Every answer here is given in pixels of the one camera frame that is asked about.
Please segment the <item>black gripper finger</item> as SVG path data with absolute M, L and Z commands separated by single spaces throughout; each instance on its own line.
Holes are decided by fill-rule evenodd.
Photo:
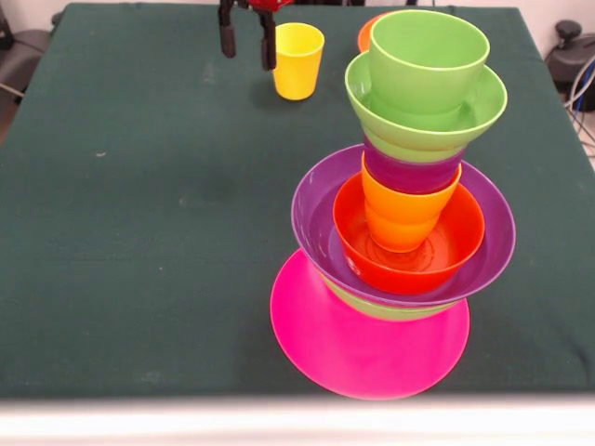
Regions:
M 254 8 L 263 31 L 260 42 L 261 61 L 264 71 L 270 72 L 276 67 L 276 23 L 274 12 L 268 9 Z
M 218 28 L 221 51 L 223 55 L 232 59 L 236 55 L 235 34 L 231 23 L 231 11 L 234 0 L 220 0 L 218 6 Z

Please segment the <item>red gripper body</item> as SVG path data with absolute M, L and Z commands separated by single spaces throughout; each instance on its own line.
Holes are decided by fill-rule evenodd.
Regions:
M 237 0 L 237 5 L 253 10 L 279 10 L 294 3 L 293 0 Z

